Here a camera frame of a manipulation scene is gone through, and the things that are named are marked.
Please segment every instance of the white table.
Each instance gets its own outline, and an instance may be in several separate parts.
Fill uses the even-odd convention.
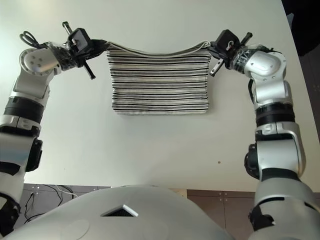
[[[19,34],[63,43],[72,29],[92,39],[149,52],[175,52],[215,41],[230,29],[249,43],[262,43],[287,58],[296,121],[307,157],[303,180],[320,192],[320,146],[304,77],[281,1],[243,0],[2,0],[0,2],[0,109],[20,72],[28,48]],[[96,75],[72,69],[56,76],[41,122],[40,167],[26,183],[254,191],[257,180],[243,167],[254,142],[255,114],[248,79],[224,67],[208,79],[210,110],[191,116],[123,116],[111,108],[106,56],[88,61]]]

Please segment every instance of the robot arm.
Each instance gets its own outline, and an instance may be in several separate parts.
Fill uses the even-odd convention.
[[[320,239],[320,209],[311,189],[300,181],[306,158],[295,122],[290,85],[284,80],[286,59],[262,45],[247,47],[224,30],[208,50],[227,69],[250,78],[248,89],[256,114],[255,143],[244,159],[248,174],[259,179],[249,215],[250,240]]]
[[[3,116],[0,118],[0,234],[13,230],[19,216],[19,201],[26,172],[39,166],[42,141],[38,139],[41,119],[47,105],[49,83],[55,75],[74,67],[84,66],[94,79],[86,60],[104,52],[108,43],[90,39],[86,31],[72,31],[62,24],[69,37],[64,45],[39,44],[25,31],[20,38],[34,47],[19,57],[21,72],[14,83]]]

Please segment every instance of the black cable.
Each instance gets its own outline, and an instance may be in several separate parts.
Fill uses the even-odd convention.
[[[64,189],[68,190],[71,193],[71,197],[72,199],[75,198],[75,196],[73,195],[74,191],[72,191],[72,189],[66,185],[59,185],[60,187],[63,187]]]
[[[41,215],[43,215],[43,214],[45,214],[45,212],[44,212],[44,213],[39,213],[39,214],[36,214],[36,215],[33,215],[33,216],[29,217],[27,220],[25,220],[24,224],[30,222],[31,219],[33,219],[33,218],[35,218],[35,217],[39,217],[39,216],[41,216]]]
[[[36,49],[43,49],[46,46],[44,44],[39,44],[36,38],[28,31],[24,31],[19,35],[20,39],[29,46],[36,48]]]
[[[249,95],[250,95],[250,99],[251,99],[252,103],[254,103],[254,95],[252,93],[252,85],[253,84],[254,84],[254,80],[250,79],[249,82],[248,82],[248,90],[249,90]]]
[[[49,185],[46,185],[46,184],[43,184],[43,186],[46,186],[46,187],[48,187],[48,188],[51,188],[51,189],[53,189],[53,190],[56,192],[56,194],[58,195],[58,197],[59,197],[59,199],[60,199],[60,202],[59,202],[59,204],[58,204],[58,206],[57,206],[57,207],[59,207],[59,206],[61,205],[62,201],[63,201],[62,194],[61,194],[61,196],[60,196],[59,193],[58,193],[58,191],[57,191],[54,187],[52,187],[52,186],[49,186]],[[43,212],[43,213],[39,213],[39,214],[33,215],[33,216],[31,216],[31,217],[28,217],[28,216],[27,216],[28,202],[30,201],[30,199],[31,199],[32,196],[33,196],[33,200],[35,199],[34,193],[32,192],[31,195],[30,195],[30,197],[29,197],[29,199],[26,201],[26,204],[25,204],[24,217],[26,218],[26,220],[25,220],[24,224],[30,222],[31,219],[33,219],[33,218],[35,218],[35,217],[38,217],[38,216],[41,216],[41,215],[45,214],[45,212]]]
[[[33,197],[33,200],[35,200],[35,195],[34,195],[34,193],[32,192],[31,194],[30,194],[30,197],[28,198],[28,200],[26,201],[26,203],[25,203],[25,210],[24,210],[24,217],[25,217],[25,219],[28,219],[28,216],[27,216],[27,212],[28,212],[28,203],[29,203],[29,201],[30,201],[30,199],[31,199],[31,197]]]

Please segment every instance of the white cord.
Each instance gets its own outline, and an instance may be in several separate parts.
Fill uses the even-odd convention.
[[[75,193],[61,190],[57,185],[55,185],[55,187],[56,187],[60,192],[63,192],[63,193],[65,193],[65,194],[69,194],[69,195],[73,195],[73,196],[78,197],[78,195],[75,194]]]

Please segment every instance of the striped fabric bag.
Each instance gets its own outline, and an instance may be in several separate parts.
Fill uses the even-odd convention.
[[[151,54],[110,43],[112,108],[123,115],[203,114],[208,110],[210,43]]]

